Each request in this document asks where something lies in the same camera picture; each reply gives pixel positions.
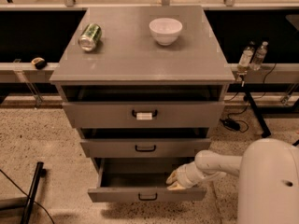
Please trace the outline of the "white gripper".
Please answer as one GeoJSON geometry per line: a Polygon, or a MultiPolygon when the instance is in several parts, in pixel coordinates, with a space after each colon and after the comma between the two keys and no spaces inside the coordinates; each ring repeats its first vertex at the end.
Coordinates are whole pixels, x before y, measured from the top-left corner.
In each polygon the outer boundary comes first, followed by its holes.
{"type": "Polygon", "coordinates": [[[175,169],[166,179],[166,184],[170,185],[168,190],[184,190],[192,188],[205,179],[205,175],[200,171],[195,162],[183,164],[175,169]]]}

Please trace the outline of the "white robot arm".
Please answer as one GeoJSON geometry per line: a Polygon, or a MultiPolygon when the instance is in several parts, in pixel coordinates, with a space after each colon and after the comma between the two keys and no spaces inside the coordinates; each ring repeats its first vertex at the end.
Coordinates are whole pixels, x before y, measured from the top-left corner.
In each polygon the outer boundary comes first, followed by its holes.
{"type": "Polygon", "coordinates": [[[237,224],[299,224],[299,148],[265,138],[241,156],[203,150],[166,179],[170,190],[189,189],[227,174],[239,178],[237,224]]]}

